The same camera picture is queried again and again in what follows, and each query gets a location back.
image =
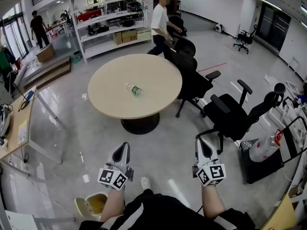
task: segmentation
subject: ceiling light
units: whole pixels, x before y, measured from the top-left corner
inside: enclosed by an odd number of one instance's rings
[[[302,23],[302,25],[304,26],[304,27],[306,27],[307,28],[307,25],[305,25],[303,22],[301,22]]]
[[[302,11],[304,11],[305,13],[307,13],[307,9],[304,8],[303,6],[301,6]]]
[[[263,2],[265,2],[265,3],[269,4],[269,5],[271,5],[272,7],[277,8],[278,10],[282,11],[282,9],[281,9],[280,7],[277,7],[276,5],[270,3],[270,2],[268,2],[268,1],[266,1],[266,0],[261,0],[261,1],[263,1]]]

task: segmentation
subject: wooden post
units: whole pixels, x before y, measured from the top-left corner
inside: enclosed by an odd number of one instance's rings
[[[178,3],[178,0],[173,0],[173,1],[174,1],[173,15],[175,15],[177,13],[177,3]]]

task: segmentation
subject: round table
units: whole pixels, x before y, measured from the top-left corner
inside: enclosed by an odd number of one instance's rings
[[[143,93],[133,95],[127,83],[138,86]],[[92,76],[88,96],[101,113],[121,119],[128,132],[141,135],[157,127],[159,112],[178,97],[181,86],[181,74],[168,60],[135,54],[104,64]]]

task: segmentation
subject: human hand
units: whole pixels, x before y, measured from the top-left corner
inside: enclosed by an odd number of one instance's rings
[[[165,38],[165,40],[166,40],[167,42],[172,41],[172,39],[171,39],[169,36],[165,36],[164,38]]]
[[[182,33],[182,30],[181,30],[179,27],[177,27],[176,30],[177,30],[179,33]]]

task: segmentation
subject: white marker cube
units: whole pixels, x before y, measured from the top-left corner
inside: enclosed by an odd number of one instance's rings
[[[202,186],[214,186],[226,178],[224,164],[204,165],[197,172]]]
[[[114,171],[101,168],[97,181],[105,187],[113,190],[120,190],[127,182],[128,178],[121,171]]]

